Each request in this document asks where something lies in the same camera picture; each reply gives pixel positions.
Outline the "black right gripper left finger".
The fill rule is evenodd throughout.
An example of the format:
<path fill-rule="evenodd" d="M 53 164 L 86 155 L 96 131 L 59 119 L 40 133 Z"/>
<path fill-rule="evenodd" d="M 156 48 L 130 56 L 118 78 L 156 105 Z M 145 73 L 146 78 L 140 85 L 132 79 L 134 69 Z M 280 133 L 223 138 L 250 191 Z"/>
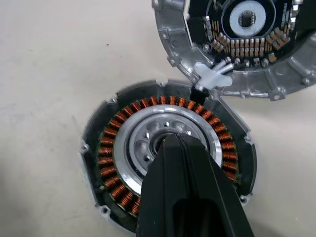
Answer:
<path fill-rule="evenodd" d="M 187 134 L 170 135 L 162 142 L 142 182 L 138 237 L 187 237 L 192 232 L 196 144 Z"/>

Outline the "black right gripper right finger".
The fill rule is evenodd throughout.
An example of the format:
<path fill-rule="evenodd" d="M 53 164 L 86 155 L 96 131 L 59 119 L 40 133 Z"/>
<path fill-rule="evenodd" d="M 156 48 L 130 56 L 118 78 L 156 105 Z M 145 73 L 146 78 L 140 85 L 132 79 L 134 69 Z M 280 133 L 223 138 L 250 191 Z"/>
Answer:
<path fill-rule="evenodd" d="M 189 193 L 180 201 L 180 237 L 252 237 L 249 221 L 231 180 L 202 142 L 179 135 Z"/>

